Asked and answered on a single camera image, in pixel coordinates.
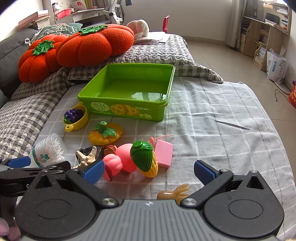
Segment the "person left hand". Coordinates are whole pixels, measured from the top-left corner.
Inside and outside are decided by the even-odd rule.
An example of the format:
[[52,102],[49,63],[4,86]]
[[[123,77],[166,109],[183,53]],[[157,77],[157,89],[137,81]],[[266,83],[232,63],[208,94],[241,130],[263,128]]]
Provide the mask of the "person left hand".
[[21,232],[15,220],[13,220],[12,225],[8,225],[8,223],[3,218],[0,218],[1,241],[5,241],[5,240],[17,241],[17,240],[20,240],[20,236],[21,236]]

